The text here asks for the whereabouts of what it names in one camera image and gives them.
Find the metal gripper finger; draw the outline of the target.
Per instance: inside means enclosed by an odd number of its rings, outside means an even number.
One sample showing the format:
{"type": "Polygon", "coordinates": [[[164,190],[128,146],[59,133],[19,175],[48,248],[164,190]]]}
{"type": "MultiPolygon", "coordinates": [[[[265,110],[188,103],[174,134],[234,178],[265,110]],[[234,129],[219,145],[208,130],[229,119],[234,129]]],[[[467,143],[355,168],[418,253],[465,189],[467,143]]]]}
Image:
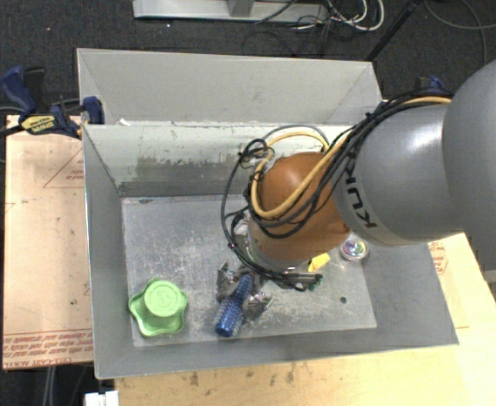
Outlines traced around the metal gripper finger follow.
{"type": "Polygon", "coordinates": [[[263,290],[252,292],[242,304],[244,321],[254,321],[270,306],[273,298],[263,290]]]}
{"type": "Polygon", "coordinates": [[[230,296],[237,288],[240,281],[239,273],[229,266],[229,263],[225,261],[218,268],[217,276],[217,292],[216,297],[218,301],[222,301],[230,296]]]}

